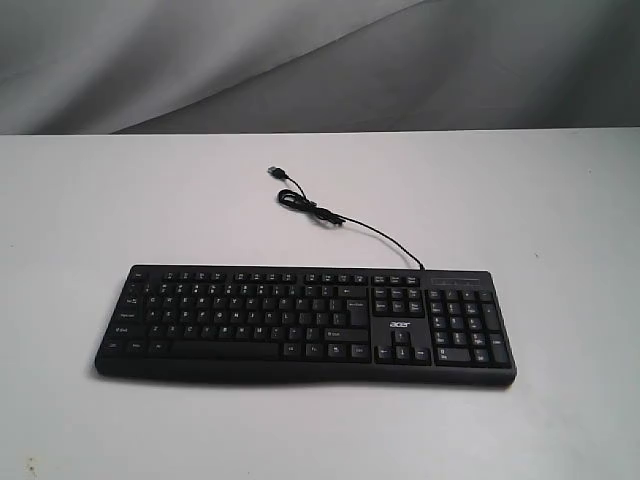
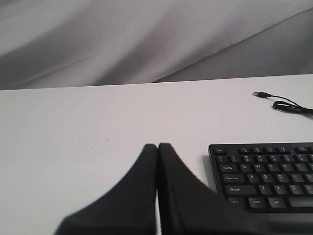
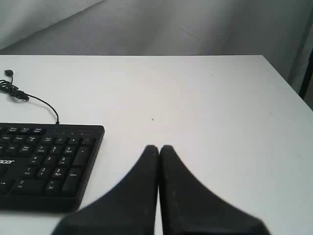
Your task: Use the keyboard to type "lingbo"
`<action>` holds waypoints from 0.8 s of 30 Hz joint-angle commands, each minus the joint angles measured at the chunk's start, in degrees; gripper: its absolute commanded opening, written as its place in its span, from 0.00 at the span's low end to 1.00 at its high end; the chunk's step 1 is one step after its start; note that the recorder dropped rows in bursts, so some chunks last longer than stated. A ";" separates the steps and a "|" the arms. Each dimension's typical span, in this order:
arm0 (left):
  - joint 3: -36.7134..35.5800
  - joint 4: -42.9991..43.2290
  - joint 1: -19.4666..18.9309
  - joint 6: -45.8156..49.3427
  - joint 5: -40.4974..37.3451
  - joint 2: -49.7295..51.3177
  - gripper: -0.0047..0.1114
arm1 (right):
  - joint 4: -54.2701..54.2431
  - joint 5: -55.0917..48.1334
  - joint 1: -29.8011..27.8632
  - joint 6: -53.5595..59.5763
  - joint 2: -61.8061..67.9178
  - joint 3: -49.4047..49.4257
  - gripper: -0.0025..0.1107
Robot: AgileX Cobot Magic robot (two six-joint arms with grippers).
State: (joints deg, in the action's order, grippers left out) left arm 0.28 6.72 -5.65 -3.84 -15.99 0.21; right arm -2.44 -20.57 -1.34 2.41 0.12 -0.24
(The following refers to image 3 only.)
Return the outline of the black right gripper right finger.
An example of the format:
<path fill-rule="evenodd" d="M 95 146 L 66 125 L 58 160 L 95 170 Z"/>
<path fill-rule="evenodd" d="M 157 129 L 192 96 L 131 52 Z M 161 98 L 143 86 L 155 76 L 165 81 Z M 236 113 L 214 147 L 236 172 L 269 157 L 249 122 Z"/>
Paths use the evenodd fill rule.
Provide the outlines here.
<path fill-rule="evenodd" d="M 205 187 L 174 148 L 160 151 L 159 197 L 165 235 L 268 235 L 262 220 Z"/>

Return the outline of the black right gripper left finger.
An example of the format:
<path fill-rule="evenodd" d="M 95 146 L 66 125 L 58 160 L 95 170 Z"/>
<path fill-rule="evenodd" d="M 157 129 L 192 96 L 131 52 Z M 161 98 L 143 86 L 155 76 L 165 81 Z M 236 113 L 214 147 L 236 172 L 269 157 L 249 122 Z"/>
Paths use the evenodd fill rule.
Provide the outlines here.
<path fill-rule="evenodd" d="M 64 217 L 54 235 L 152 235 L 158 192 L 159 151 L 148 145 L 109 192 Z"/>

